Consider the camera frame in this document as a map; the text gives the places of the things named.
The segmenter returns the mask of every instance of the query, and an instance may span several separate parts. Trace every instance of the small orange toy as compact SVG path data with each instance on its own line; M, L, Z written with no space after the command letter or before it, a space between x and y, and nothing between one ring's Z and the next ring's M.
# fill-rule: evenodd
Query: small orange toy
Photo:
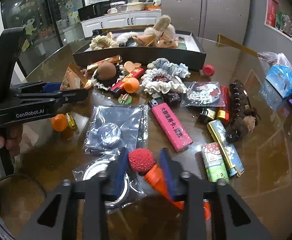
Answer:
M128 78L124 82L124 89L127 93L135 93L139 90L139 80L137 78Z
M62 132L68 126L67 118L64 114L57 114L51 120L52 127L57 132Z

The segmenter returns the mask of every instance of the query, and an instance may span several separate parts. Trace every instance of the red foam ball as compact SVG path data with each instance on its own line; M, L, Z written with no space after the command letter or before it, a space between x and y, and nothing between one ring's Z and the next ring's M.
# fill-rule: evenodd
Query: red foam ball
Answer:
M212 76L215 73L215 68L212 65L203 66L203 73L206 76Z
M135 149L128 154L133 171L146 174L156 163L153 153L148 149Z

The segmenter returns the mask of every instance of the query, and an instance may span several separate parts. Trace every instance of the black cable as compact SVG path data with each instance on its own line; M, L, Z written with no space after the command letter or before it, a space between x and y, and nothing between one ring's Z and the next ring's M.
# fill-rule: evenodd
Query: black cable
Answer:
M45 190L43 189L43 187L41 186L41 184L39 184L39 182L36 181L35 179L32 179L31 177L28 177L28 176L26 176L26 175L18 174L18 173L13 173L13 174L10 174L10 175L7 175L7 176L5 176L5 177L0 178L0 181L5 180L5 179L10 178L10 177L13 177L13 176L20 176L20 177L24 177L24 178L26 178L26 179L31 180L31 181L34 182L34 183L38 186L38 188L41 190L41 192L43 193L44 199L47 198L46 192L45 192ZM5 232L10 238L12 238L13 240L15 240L15 238L14 238L9 232L7 232L7 230L1 225L1 223L0 223L0 227L3 229L3 231L4 231L4 232Z

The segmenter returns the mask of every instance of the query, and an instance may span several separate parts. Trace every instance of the table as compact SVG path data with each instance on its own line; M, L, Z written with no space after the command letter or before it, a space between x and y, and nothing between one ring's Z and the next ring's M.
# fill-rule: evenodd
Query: table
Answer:
M251 104L261 117L254 132L235 144L245 172L240 178L233 177L230 183L269 229L273 239L286 239L292 232L292 109L284 101L276 111L267 105L259 93L266 70L256 57L214 41L199 41L207 53L205 63L213 65L216 73L208 78L192 72L186 80L212 80L228 85L239 79L245 83ZM86 42L89 41L75 41L61 48L30 73L27 81L60 82L68 64L74 61L72 52ZM89 92L83 103L69 104L63 111L90 117L94 104L116 102L108 93L96 89ZM139 90L134 95L133 104L146 104L150 98ZM205 170L202 165L198 168L194 154L201 145L213 142L213 139L206 126L197 120L197 109L184 107L173 111L194 143L182 153L176 153L150 113L148 149L158 157L162 147L169 148L171 155L181 162L185 170L205 178ZM35 122L33 127L36 126L41 124ZM40 134L40 138L44 138L41 145L22 155L18 172L38 180L49 192L63 179L74 181L72 170L95 157L82 155L83 136L65 143L58 133L46 138L49 126L44 127ZM29 181L12 178L0 184L1 215L15 236L42 202L40 191ZM178 208L161 197L146 197L108 216L111 239L179 239L180 221ZM81 239L80 218L77 235Z

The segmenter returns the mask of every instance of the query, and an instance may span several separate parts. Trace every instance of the glass sliding door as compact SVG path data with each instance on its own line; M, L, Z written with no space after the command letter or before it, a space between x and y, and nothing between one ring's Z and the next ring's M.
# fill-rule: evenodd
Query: glass sliding door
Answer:
M48 0L48 2L63 45L84 38L77 11L83 7L82 0Z
M27 40L19 57L24 74L61 48L47 0L2 0L4 28L25 27Z

